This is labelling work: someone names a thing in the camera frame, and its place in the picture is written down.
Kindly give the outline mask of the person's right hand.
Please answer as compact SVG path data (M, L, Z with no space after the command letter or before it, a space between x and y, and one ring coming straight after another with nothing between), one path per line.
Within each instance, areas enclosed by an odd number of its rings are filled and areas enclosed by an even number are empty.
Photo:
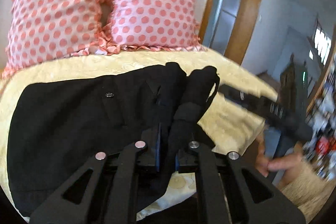
M286 152L283 157L270 157L266 151L275 146L275 141L280 139L277 130L267 129L263 136L258 138L258 153L255 161L255 168L264 176L268 177L275 173L276 177L272 180L273 184L279 189L285 188L294 182L305 169L303 160L302 143L298 141L290 152Z

